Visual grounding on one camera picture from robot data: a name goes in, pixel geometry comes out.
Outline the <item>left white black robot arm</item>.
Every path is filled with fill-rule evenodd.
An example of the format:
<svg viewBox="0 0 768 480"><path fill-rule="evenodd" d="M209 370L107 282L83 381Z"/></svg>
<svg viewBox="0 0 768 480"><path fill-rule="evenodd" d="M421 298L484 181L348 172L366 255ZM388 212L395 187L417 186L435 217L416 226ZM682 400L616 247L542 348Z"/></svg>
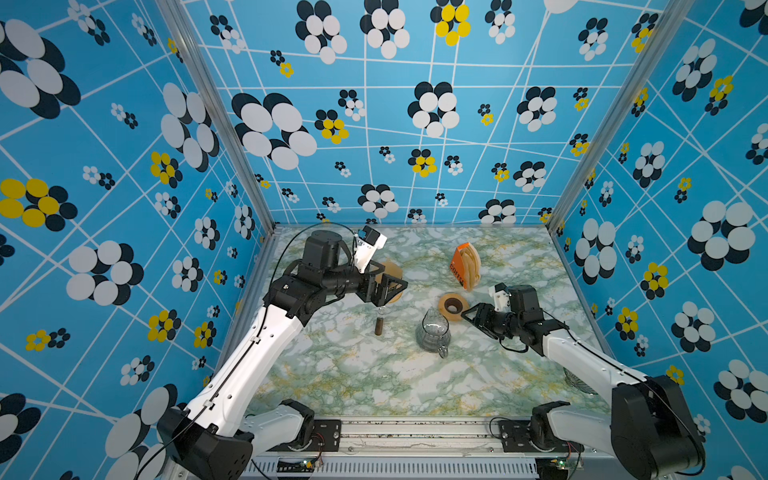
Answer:
<svg viewBox="0 0 768 480"><path fill-rule="evenodd" d="M317 226L305 231L301 258L274 272L262 306L222 368L184 409L166 411L157 423L161 454L200 479L237 479L256 453L309 444L315 413L298 401L284 400L244 422L259 386L318 310L348 295L382 307L407 287L374 261L387 241L379 231L365 226L351 244Z"/></svg>

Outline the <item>glass server with wooden handle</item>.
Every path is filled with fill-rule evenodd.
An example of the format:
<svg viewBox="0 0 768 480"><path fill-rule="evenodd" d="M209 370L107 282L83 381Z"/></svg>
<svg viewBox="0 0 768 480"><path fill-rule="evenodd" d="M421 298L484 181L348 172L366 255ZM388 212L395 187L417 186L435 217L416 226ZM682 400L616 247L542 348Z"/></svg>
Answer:
<svg viewBox="0 0 768 480"><path fill-rule="evenodd" d="M386 308L384 306L378 307L376 322L374 327L374 334L376 336L381 336L383 334L385 320L386 320Z"/></svg>

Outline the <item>clear glass dripper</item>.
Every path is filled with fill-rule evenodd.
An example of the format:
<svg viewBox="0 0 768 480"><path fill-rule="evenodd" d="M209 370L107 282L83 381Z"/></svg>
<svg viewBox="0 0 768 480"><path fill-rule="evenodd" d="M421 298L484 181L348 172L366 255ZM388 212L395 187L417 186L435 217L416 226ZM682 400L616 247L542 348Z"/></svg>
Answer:
<svg viewBox="0 0 768 480"><path fill-rule="evenodd" d="M587 395L596 395L597 394L597 392L592 387L590 387L585 381L580 379L577 375L575 375L573 372L571 372L567 368L564 368L563 372L564 372L564 376L565 376L565 381L566 381L566 383L569 386L571 386L571 387L573 387L573 388L575 388L575 389L577 389L577 390L579 390L582 393L585 393Z"/></svg>

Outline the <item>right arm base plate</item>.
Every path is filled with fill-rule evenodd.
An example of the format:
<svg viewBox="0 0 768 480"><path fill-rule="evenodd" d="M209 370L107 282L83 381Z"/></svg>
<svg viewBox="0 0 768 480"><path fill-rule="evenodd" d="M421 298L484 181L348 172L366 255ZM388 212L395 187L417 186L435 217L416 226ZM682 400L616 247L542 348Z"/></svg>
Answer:
<svg viewBox="0 0 768 480"><path fill-rule="evenodd" d="M575 442L557 440L550 447L536 446L530 434L528 420L493 418L489 425L490 434L499 440L505 453L534 453L567 456L583 453L584 446Z"/></svg>

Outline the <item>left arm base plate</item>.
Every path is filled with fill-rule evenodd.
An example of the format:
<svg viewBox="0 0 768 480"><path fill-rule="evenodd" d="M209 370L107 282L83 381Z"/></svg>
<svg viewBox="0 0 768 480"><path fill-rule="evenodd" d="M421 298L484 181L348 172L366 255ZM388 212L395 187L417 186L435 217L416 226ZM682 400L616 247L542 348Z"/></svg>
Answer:
<svg viewBox="0 0 768 480"><path fill-rule="evenodd" d="M294 452L338 452L342 433L342 421L338 419L315 420L311 430L289 443L287 448Z"/></svg>

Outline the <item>wooden ring dripper holder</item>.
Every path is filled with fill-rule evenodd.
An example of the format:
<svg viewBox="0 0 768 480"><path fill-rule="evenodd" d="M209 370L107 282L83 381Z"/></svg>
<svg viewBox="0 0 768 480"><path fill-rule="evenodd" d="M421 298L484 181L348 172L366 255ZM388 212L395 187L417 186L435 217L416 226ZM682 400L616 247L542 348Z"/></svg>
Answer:
<svg viewBox="0 0 768 480"><path fill-rule="evenodd" d="M384 292L384 293L381 294L379 304L381 306L386 306L386 305L392 304L394 302L397 302L398 300L401 299L402 294L403 294L403 290L402 289L400 289L398 291L394 291L394 290L390 291L390 290L388 290L387 292Z"/></svg>

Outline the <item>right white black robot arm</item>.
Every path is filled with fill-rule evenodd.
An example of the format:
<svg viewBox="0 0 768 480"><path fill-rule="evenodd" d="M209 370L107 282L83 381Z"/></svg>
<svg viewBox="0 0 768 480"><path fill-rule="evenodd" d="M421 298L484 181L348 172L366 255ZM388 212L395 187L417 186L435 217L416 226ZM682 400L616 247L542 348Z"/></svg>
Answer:
<svg viewBox="0 0 768 480"><path fill-rule="evenodd" d="M535 407L530 436L541 450L575 442L612 455L636 479L668 474L696 476L706 467L706 451L681 387L665 375L652 377L610 358L581 340L539 303L534 287L490 290L491 303L478 303L461 316L498 342L517 338L522 352L533 351L559 364L609 406L593 414L565 401Z"/></svg>

